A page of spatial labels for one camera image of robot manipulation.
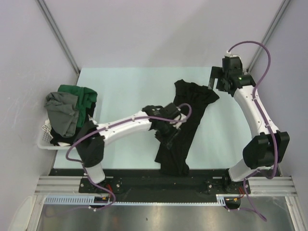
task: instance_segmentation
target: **metallic floor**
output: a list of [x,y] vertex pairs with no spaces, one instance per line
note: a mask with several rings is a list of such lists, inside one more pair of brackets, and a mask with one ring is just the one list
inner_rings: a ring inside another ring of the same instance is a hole
[[[228,212],[216,206],[115,205],[103,211],[45,205],[37,231],[294,231],[284,197],[253,198],[268,219],[247,211]],[[250,207],[246,198],[242,207]]]

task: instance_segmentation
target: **black pants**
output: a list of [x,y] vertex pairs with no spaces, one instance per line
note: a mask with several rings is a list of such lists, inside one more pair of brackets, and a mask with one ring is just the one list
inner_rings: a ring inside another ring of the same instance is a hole
[[[155,161],[160,163],[160,172],[173,176],[186,176],[189,167],[185,160],[193,142],[194,135],[200,124],[206,107],[219,99],[219,96],[206,86],[187,83],[184,80],[175,82],[176,96],[173,103],[178,106],[188,103],[192,107],[192,115],[186,123],[181,125],[181,132],[174,139],[171,149],[160,145]],[[188,114],[188,108],[181,108],[181,112]]]

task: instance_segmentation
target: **clothes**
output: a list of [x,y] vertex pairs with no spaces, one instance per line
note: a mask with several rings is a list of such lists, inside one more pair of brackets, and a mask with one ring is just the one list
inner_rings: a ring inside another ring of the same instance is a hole
[[[86,115],[87,116],[85,118],[84,123],[89,121],[89,119],[90,119],[89,117],[91,117],[91,118],[93,117],[95,105],[96,105],[96,103],[92,103],[91,108],[86,109]],[[75,140],[77,134],[80,132],[80,130],[81,130],[81,128],[76,128],[74,136],[64,138],[60,134],[58,134],[54,129],[51,129],[50,134],[52,135],[53,139],[50,141],[50,143],[55,145],[55,146],[60,146],[59,142],[68,143],[68,144],[72,145],[74,143],[74,140]]]
[[72,137],[75,134],[79,115],[76,109],[77,100],[77,96],[66,92],[52,92],[46,96],[44,107],[51,127],[62,137]]
[[97,100],[97,92],[90,88],[71,85],[61,85],[58,91],[67,92],[78,96],[76,109],[79,110],[79,118],[76,127],[81,128],[86,119],[86,109],[91,108],[92,103],[95,103]]
[[[175,82],[176,96],[173,103],[179,106],[188,103],[192,107],[192,115],[186,123],[181,125],[179,135],[174,139],[171,149],[164,145],[159,146],[155,161],[160,163],[160,172],[173,176],[187,176],[189,167],[185,160],[193,142],[194,135],[200,124],[206,107],[214,103],[219,96],[206,86],[187,83],[184,80]],[[181,112],[188,114],[188,108],[181,108]]]

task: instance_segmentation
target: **pile of clothes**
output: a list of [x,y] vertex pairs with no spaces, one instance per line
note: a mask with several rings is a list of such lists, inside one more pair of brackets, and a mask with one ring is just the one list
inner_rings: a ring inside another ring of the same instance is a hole
[[46,96],[47,110],[55,146],[72,145],[85,122],[92,119],[96,106],[97,92],[85,87],[61,85],[57,92]]

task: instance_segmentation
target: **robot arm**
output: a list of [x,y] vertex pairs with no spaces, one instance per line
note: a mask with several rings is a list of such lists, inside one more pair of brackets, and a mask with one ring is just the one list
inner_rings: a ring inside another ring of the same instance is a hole
[[186,121],[186,116],[173,103],[166,107],[146,106],[134,115],[107,124],[95,124],[89,121],[84,125],[76,137],[76,141],[95,130],[100,130],[96,135],[85,139],[76,146],[83,165],[94,183],[105,180],[101,165],[105,146],[121,139],[124,136],[140,131],[156,131],[155,137],[167,148],[170,148],[173,139],[180,132],[181,122],[168,122],[149,117]]
[[[243,65],[239,56],[227,54],[222,60],[221,67],[213,67],[209,82],[212,89],[215,79],[218,79],[217,89],[228,92],[241,107],[251,131],[252,140],[243,150],[243,159],[228,171],[230,182],[242,181],[245,177],[257,169],[268,169],[274,164],[273,140],[268,126],[274,132],[278,146],[278,163],[282,161],[290,137],[287,132],[280,132],[266,112],[256,91],[253,99],[253,90],[256,86],[251,75],[243,74]],[[257,100],[265,118],[266,125],[261,112],[254,100]]]

